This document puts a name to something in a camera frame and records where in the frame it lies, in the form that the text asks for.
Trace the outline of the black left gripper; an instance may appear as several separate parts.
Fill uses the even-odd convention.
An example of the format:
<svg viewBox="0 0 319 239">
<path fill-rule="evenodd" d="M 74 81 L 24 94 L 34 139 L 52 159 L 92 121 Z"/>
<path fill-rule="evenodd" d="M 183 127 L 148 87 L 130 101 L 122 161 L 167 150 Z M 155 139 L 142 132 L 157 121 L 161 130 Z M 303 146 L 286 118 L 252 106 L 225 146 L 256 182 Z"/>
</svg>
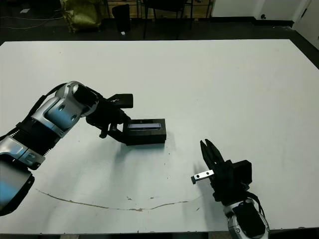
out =
<svg viewBox="0 0 319 239">
<path fill-rule="evenodd" d="M 128 123 L 131 118 L 120 108 L 106 99 L 101 99 L 96 109 L 88 116 L 86 122 L 101 132 L 99 137 L 106 138 L 108 135 L 114 140 L 126 144 L 127 135 L 117 128 L 118 124 Z"/>
</svg>

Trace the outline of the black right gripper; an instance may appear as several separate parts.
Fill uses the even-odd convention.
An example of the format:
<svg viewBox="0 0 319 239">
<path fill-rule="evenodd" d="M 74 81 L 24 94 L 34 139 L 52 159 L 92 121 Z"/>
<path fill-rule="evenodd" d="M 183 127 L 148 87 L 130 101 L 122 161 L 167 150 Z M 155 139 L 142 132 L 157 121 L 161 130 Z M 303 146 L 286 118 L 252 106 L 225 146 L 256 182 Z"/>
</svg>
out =
<svg viewBox="0 0 319 239">
<path fill-rule="evenodd" d="M 200 141 L 200 148 L 209 170 L 191 176 L 192 183 L 208 178 L 217 202 L 246 200 L 249 189 L 249 161 L 224 161 L 220 151 L 208 139 L 205 139 L 205 143 Z"/>
</svg>

